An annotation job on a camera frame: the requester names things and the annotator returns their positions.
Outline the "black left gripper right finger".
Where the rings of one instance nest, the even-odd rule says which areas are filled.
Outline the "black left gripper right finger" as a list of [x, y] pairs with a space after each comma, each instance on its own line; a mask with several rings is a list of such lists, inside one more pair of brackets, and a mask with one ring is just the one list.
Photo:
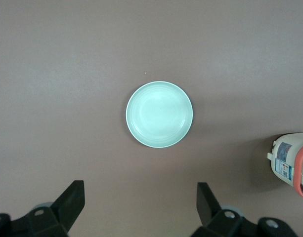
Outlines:
[[237, 211], [223, 209], [205, 182], [197, 184], [196, 208], [202, 225], [193, 237], [257, 237], [256, 224]]

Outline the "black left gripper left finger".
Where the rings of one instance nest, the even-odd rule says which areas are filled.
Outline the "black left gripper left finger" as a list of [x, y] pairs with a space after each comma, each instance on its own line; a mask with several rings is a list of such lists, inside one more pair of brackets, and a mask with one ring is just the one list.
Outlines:
[[67, 237], [85, 206], [85, 185], [75, 180], [50, 206], [37, 207], [12, 221], [13, 237]]

